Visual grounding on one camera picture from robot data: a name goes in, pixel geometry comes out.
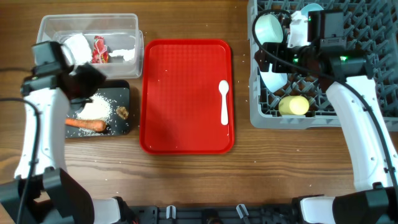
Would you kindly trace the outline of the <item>blue bowl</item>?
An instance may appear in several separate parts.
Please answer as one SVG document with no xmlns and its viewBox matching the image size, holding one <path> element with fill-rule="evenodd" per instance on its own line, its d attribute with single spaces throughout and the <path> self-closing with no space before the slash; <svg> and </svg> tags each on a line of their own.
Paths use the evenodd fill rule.
<svg viewBox="0 0 398 224">
<path fill-rule="evenodd" d="M 260 76 L 263 84 L 271 93 L 276 92 L 287 84 L 286 73 L 260 72 Z"/>
</svg>

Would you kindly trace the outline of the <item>red snack wrapper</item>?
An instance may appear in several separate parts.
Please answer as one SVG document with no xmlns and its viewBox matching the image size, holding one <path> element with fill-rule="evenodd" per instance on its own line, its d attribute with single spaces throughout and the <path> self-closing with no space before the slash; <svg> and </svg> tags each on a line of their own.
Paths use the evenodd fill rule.
<svg viewBox="0 0 398 224">
<path fill-rule="evenodd" d="M 93 52 L 91 54 L 91 63 L 108 63 L 108 47 L 105 45 L 104 38 L 95 36 L 93 43 Z"/>
</svg>

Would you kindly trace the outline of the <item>green bowl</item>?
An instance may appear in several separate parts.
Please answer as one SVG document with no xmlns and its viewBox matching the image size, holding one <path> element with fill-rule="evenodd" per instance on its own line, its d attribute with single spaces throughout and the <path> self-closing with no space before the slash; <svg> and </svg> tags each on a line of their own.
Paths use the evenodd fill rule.
<svg viewBox="0 0 398 224">
<path fill-rule="evenodd" d="M 276 16 L 266 14 L 258 18 L 255 24 L 255 33 L 259 43 L 282 43 L 284 33 Z"/>
</svg>

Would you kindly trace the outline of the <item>white rice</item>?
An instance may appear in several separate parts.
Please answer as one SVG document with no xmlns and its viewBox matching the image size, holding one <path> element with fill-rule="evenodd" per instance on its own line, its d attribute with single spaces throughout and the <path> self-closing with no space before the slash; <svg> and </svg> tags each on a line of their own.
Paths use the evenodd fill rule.
<svg viewBox="0 0 398 224">
<path fill-rule="evenodd" d="M 85 120 L 102 120 L 106 123 L 106 129 L 103 132 L 95 132 L 89 129 L 76 128 L 67 126 L 67 137 L 89 137 L 89 136 L 103 136 L 112 133 L 110 123 L 114 121 L 114 106 L 113 101 L 109 98 L 95 93 L 88 102 L 79 108 L 73 108 L 67 114 L 67 118 L 85 119 Z"/>
</svg>

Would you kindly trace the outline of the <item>yellow cup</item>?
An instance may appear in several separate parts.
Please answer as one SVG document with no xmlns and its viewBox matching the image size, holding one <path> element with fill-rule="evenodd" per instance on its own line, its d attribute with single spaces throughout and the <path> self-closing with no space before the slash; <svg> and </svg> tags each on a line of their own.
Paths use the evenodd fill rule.
<svg viewBox="0 0 398 224">
<path fill-rule="evenodd" d="M 309 110 L 309 102 L 303 96 L 286 96 L 279 102 L 281 115 L 304 115 Z"/>
</svg>

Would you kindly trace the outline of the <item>orange carrot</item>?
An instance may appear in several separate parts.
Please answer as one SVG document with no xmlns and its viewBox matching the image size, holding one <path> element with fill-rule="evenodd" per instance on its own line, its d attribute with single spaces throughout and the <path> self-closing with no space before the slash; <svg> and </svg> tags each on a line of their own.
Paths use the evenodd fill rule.
<svg viewBox="0 0 398 224">
<path fill-rule="evenodd" d="M 73 126 L 76 128 L 89 129 L 95 132 L 103 132 L 106 129 L 106 123 L 102 120 L 85 120 L 85 119 L 72 119 L 67 118 L 65 120 L 67 126 Z"/>
</svg>

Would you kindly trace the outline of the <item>brown food scrap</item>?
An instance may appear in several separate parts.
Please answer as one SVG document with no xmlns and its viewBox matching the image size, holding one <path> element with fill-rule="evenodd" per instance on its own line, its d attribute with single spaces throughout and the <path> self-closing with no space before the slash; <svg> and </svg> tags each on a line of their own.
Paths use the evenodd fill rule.
<svg viewBox="0 0 398 224">
<path fill-rule="evenodd" d="M 119 106 L 119 107 L 117 107 L 117 109 L 116 109 L 116 114 L 117 114 L 120 118 L 122 118 L 122 119 L 124 119 L 124 120 L 128 119 L 128 117 L 129 117 L 129 112 L 128 112 L 127 108 L 124 107 L 124 106 Z"/>
</svg>

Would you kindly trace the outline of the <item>small white tissue piece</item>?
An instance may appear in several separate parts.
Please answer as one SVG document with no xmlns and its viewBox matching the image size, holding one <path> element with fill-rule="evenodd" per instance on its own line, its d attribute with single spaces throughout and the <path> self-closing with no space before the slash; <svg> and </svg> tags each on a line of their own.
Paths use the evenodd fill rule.
<svg viewBox="0 0 398 224">
<path fill-rule="evenodd" d="M 135 49 L 118 49 L 109 53 L 110 62 L 131 62 L 136 60 L 136 50 Z"/>
</svg>

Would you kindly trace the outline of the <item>light blue plate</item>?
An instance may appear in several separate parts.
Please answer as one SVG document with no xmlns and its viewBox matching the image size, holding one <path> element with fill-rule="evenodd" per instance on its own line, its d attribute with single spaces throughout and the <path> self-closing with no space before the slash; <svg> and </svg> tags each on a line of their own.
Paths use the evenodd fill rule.
<svg viewBox="0 0 398 224">
<path fill-rule="evenodd" d="M 300 12 L 303 16 L 308 17 L 309 12 L 322 11 L 322 10 L 323 10 L 323 7 L 321 5 L 319 5 L 317 3 L 310 3 L 310 4 L 307 4 L 306 6 L 304 6 Z"/>
</svg>

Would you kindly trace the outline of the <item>white plastic spoon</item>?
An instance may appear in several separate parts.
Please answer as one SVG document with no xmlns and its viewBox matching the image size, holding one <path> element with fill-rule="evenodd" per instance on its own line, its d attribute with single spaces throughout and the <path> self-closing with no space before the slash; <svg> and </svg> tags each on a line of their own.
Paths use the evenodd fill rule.
<svg viewBox="0 0 398 224">
<path fill-rule="evenodd" d="M 229 92 L 229 84 L 226 80 L 222 80 L 218 86 L 221 94 L 221 124 L 226 126 L 229 123 L 228 108 L 227 108 L 227 94 Z"/>
</svg>

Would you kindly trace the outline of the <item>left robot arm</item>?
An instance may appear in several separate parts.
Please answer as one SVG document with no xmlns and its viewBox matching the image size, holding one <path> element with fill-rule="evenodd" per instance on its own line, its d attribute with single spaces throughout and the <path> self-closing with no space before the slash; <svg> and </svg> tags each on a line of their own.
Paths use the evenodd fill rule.
<svg viewBox="0 0 398 224">
<path fill-rule="evenodd" d="M 25 105 L 22 155 L 14 180 L 1 185 L 1 205 L 15 223 L 139 223 L 121 197 L 93 199 L 67 172 L 65 122 L 106 77 L 90 64 L 69 64 L 62 45 L 33 45 L 35 67 L 21 85 Z"/>
</svg>

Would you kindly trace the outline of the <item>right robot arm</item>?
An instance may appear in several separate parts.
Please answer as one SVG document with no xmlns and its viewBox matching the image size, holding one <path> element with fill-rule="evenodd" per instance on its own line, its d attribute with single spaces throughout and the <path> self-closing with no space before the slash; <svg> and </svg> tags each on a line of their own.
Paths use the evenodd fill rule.
<svg viewBox="0 0 398 224">
<path fill-rule="evenodd" d="M 295 198 L 291 223 L 396 223 L 397 152 L 377 102 L 373 66 L 363 50 L 349 49 L 341 10 L 260 12 L 251 26 L 256 60 L 276 82 L 282 73 L 318 79 L 336 113 L 351 157 L 355 192 Z"/>
</svg>

